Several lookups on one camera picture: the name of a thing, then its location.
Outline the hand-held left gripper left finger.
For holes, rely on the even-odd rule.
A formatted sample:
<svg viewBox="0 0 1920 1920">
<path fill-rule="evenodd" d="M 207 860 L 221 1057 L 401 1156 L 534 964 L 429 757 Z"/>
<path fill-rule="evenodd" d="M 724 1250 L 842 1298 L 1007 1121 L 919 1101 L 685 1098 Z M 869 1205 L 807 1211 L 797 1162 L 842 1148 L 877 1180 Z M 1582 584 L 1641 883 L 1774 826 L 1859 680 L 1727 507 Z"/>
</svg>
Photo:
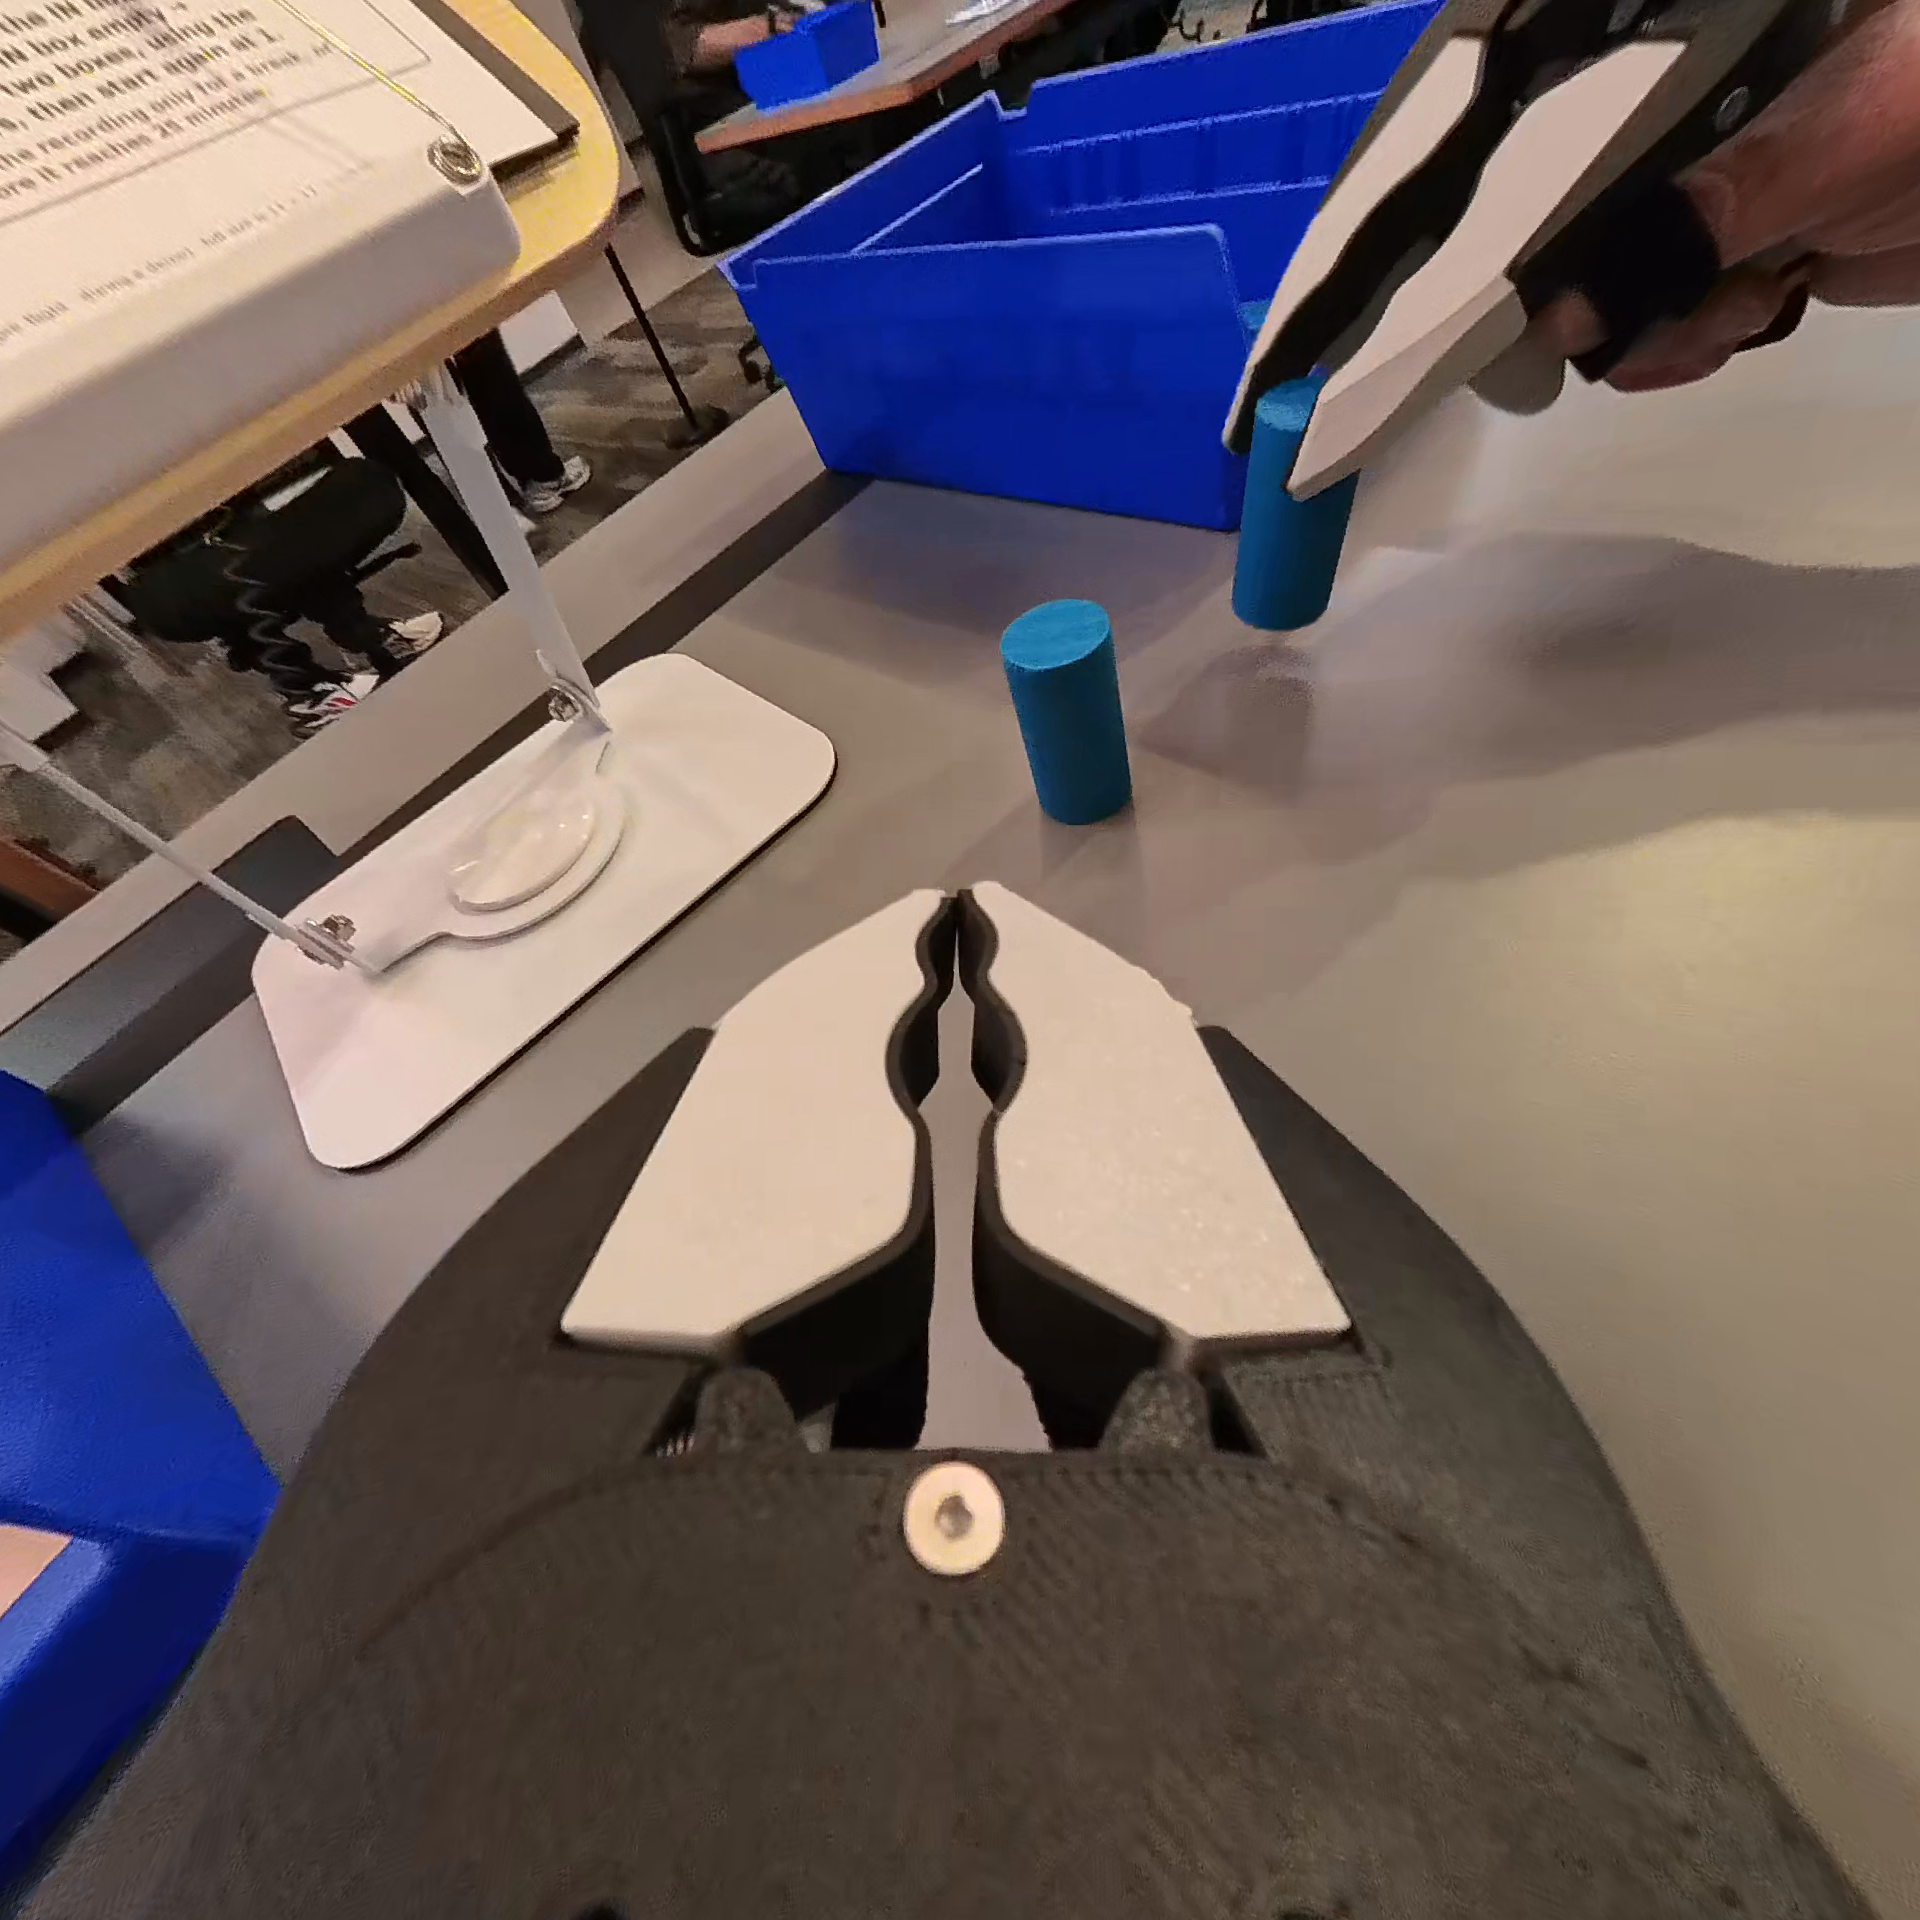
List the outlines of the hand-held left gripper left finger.
<svg viewBox="0 0 1920 1920">
<path fill-rule="evenodd" d="M 715 1022 L 559 1314 L 572 1348 L 757 1369 L 834 1444 L 921 1437 L 953 949 L 923 888 Z"/>
</svg>

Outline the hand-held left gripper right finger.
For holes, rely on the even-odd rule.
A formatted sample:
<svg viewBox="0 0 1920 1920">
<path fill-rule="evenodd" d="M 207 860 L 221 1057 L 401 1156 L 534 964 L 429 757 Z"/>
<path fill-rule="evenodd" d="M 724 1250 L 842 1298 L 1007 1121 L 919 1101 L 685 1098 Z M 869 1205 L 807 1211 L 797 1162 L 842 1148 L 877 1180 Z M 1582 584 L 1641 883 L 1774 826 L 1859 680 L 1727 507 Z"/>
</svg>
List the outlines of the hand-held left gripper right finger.
<svg viewBox="0 0 1920 1920">
<path fill-rule="evenodd" d="M 1354 1338 L 1189 1005 L 997 881 L 961 896 L 961 980 L 975 1314 L 1057 1450 L 1095 1450 L 1141 1377 Z"/>
</svg>

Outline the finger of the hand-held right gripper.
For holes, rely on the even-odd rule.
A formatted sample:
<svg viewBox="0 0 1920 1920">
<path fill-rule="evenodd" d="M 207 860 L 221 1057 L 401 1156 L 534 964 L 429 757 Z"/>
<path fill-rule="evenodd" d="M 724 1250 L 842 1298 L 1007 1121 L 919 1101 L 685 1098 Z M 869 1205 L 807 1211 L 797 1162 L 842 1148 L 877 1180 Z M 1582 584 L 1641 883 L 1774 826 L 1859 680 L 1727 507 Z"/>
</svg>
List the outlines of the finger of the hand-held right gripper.
<svg viewBox="0 0 1920 1920">
<path fill-rule="evenodd" d="M 1521 341 L 1527 308 L 1510 280 L 1521 254 L 1545 235 L 1682 51 L 1677 40 L 1635 40 L 1521 113 L 1441 249 L 1322 388 L 1286 480 L 1291 496 L 1356 476 L 1413 419 Z"/>
<path fill-rule="evenodd" d="M 1267 308 L 1220 429 L 1225 450 L 1250 450 L 1259 397 L 1322 368 L 1421 235 L 1406 188 L 1438 185 L 1438 158 L 1482 92 L 1486 42 L 1429 32 L 1401 65 Z"/>
</svg>

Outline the blue wooden cylinder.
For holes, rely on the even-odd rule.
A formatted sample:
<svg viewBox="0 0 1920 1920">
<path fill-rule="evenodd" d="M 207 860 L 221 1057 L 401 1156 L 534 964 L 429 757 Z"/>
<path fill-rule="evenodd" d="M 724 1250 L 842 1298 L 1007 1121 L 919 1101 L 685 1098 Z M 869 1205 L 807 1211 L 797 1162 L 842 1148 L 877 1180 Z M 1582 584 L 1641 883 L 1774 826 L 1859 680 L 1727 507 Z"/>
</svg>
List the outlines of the blue wooden cylinder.
<svg viewBox="0 0 1920 1920">
<path fill-rule="evenodd" d="M 1358 476 L 1297 499 L 1286 480 L 1306 444 L 1324 374 L 1291 379 L 1259 397 L 1245 462 L 1233 610 L 1262 633 L 1315 624 L 1332 595 Z"/>
<path fill-rule="evenodd" d="M 998 638 L 1039 810 L 1059 826 L 1098 826 L 1130 806 L 1131 764 L 1109 613 L 1087 598 L 1052 598 Z"/>
</svg>

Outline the blue plastic bin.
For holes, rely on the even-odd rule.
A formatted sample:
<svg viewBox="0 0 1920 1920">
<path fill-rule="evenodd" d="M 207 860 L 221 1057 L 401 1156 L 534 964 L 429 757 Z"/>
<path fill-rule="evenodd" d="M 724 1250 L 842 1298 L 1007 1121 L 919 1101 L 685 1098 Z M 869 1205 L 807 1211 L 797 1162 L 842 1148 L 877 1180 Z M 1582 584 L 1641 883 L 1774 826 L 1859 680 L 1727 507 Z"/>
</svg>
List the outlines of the blue plastic bin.
<svg viewBox="0 0 1920 1920">
<path fill-rule="evenodd" d="M 49 1094 L 3 1081 L 3 1522 L 70 1546 L 3 1617 L 5 1877 L 172 1693 L 279 1481 Z"/>
<path fill-rule="evenodd" d="M 804 6 L 782 18 L 785 32 L 734 58 L 735 81 L 758 113 L 822 98 L 881 60 L 881 22 L 869 2 Z"/>
<path fill-rule="evenodd" d="M 1250 317 L 1438 4 L 948 114 L 723 260 L 825 466 L 1233 532 Z"/>
</svg>

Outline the white document stand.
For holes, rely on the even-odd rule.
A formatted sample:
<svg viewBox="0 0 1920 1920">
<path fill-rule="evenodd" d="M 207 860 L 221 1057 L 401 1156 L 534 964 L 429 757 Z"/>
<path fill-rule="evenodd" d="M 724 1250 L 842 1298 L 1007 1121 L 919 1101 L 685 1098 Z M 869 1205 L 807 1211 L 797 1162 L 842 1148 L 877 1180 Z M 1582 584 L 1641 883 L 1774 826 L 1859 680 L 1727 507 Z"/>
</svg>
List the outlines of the white document stand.
<svg viewBox="0 0 1920 1920">
<path fill-rule="evenodd" d="M 105 190 L 5 230 L 5 638 L 375 401 L 425 433 L 509 587 L 548 720 L 286 914 L 33 768 L 265 928 L 254 997 L 310 1156 L 356 1170 L 446 1117 L 825 793 L 829 739 L 682 659 L 594 686 L 447 357 L 539 300 L 618 200 L 605 141 L 497 176 L 457 136 L 322 184 Z"/>
</svg>

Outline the grey work table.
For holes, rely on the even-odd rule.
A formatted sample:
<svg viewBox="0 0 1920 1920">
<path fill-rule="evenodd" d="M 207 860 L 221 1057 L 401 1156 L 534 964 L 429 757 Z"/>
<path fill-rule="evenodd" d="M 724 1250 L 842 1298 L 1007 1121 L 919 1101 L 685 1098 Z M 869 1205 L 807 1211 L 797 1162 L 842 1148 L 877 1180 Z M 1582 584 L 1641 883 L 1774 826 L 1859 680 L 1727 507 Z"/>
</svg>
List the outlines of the grey work table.
<svg viewBox="0 0 1920 1920">
<path fill-rule="evenodd" d="M 948 20 L 958 4 L 921 10 L 900 27 L 882 29 L 881 60 L 825 93 L 762 110 L 748 105 L 695 136 L 700 153 L 731 153 L 773 138 L 789 138 L 910 108 L 981 65 L 994 65 L 1015 42 L 1039 32 L 1068 2 L 1005 2 L 970 20 Z"/>
</svg>

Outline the black office chair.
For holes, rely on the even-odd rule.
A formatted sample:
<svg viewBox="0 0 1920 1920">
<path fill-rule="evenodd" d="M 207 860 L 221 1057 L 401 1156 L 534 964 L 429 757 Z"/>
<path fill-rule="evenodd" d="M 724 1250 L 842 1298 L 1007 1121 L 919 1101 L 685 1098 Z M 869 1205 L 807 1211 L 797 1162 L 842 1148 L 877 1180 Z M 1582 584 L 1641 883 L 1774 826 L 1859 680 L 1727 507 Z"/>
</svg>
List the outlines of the black office chair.
<svg viewBox="0 0 1920 1920">
<path fill-rule="evenodd" d="M 340 686 L 297 624 L 377 682 L 403 672 L 393 626 L 364 597 L 364 581 L 406 515 L 401 480 L 365 460 L 322 464 L 284 499 L 254 486 L 189 521 L 107 577 L 107 595 L 135 626 L 175 644 L 215 646 L 235 674 L 269 686 L 286 707 L 316 704 Z"/>
<path fill-rule="evenodd" d="M 652 156 L 662 211 L 682 249 L 721 256 L 754 241 L 804 202 L 790 164 L 754 148 L 700 148 L 697 136 L 748 105 L 735 54 L 769 42 L 769 14 L 676 17 L 673 6 L 610 4 L 588 42 L 623 93 Z"/>
</svg>

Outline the black table leg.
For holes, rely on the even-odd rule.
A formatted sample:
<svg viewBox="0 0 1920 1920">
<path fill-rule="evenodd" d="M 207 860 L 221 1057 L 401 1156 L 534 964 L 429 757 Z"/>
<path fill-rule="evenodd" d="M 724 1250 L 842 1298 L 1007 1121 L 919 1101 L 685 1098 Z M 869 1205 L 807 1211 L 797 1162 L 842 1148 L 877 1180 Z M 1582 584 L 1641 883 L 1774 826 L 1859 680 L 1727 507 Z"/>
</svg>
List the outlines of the black table leg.
<svg viewBox="0 0 1920 1920">
<path fill-rule="evenodd" d="M 621 293 L 626 306 L 630 308 L 630 317 L 639 329 L 639 339 L 644 341 L 649 354 L 654 357 L 657 370 L 668 386 L 668 393 L 678 411 L 678 420 L 665 433 L 665 444 L 673 450 L 691 450 L 705 445 L 713 437 L 713 422 L 709 414 L 693 404 L 691 396 L 682 385 L 682 372 L 673 366 L 657 326 L 652 325 L 649 315 L 637 300 L 633 288 L 633 280 L 628 277 L 626 265 L 621 262 L 618 248 L 612 242 L 604 245 L 604 260 L 614 280 L 614 288 Z"/>
</svg>

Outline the printed instruction sheet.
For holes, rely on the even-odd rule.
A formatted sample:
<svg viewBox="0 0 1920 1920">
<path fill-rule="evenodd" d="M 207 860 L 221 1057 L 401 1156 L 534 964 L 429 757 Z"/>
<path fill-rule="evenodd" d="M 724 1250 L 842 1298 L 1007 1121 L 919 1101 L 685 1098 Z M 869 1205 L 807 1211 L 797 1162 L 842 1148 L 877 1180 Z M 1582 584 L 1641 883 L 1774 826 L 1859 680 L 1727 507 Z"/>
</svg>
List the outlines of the printed instruction sheet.
<svg viewBox="0 0 1920 1920">
<path fill-rule="evenodd" d="M 3 35 L 5 230 L 159 174 L 243 211 L 439 138 L 507 176 L 580 131 L 453 4 L 23 2 Z"/>
</svg>

